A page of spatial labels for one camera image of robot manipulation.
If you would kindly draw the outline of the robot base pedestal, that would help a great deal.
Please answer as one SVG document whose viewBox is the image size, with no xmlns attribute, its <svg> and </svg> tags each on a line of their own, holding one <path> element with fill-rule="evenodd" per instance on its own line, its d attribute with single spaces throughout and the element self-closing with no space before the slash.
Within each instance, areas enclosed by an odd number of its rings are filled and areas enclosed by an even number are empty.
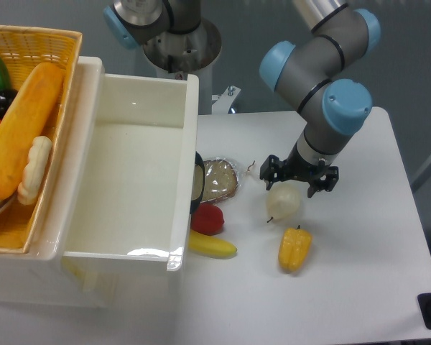
<svg viewBox="0 0 431 345">
<path fill-rule="evenodd" d="M 142 46 L 144 56 L 158 78 L 186 80 L 189 75 L 199 79 L 199 114 L 212 113 L 213 66 L 222 48 L 218 28 L 207 19 L 187 34 L 164 32 Z"/>
</svg>

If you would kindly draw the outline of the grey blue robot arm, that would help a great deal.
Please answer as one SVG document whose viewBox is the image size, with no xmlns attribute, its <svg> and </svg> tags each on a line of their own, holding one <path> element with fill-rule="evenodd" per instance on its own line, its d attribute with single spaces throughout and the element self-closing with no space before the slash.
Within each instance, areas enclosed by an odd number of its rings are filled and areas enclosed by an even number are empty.
<svg viewBox="0 0 431 345">
<path fill-rule="evenodd" d="M 295 1 L 312 39 L 301 47 L 283 41 L 263 57 L 259 74 L 304 120 L 288 157 L 271 155 L 261 166 L 268 185 L 306 182 L 307 193 L 331 191 L 339 179 L 335 158 L 372 109 L 369 91 L 338 74 L 378 44 L 378 19 L 346 1 Z M 140 47 L 160 78 L 200 77 L 202 108 L 210 108 L 212 67 L 221 53 L 217 27 L 201 15 L 199 1 L 114 1 L 103 12 L 116 39 Z"/>
</svg>

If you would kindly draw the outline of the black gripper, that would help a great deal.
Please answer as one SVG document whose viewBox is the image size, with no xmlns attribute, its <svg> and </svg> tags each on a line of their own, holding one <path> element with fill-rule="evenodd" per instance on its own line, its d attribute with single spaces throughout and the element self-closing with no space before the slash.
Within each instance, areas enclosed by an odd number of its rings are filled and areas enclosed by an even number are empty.
<svg viewBox="0 0 431 345">
<path fill-rule="evenodd" d="M 285 180 L 309 183 L 307 197 L 312 198 L 318 192 L 331 192 L 334 189 L 339 180 L 339 169 L 337 166 L 327 169 L 324 160 L 318 160 L 317 165 L 309 163 L 299 154 L 298 149 L 293 149 L 284 162 L 276 155 L 269 155 L 260 167 L 259 178 L 265 182 L 266 190 L 270 190 L 273 184 L 282 182 L 283 177 Z"/>
</svg>

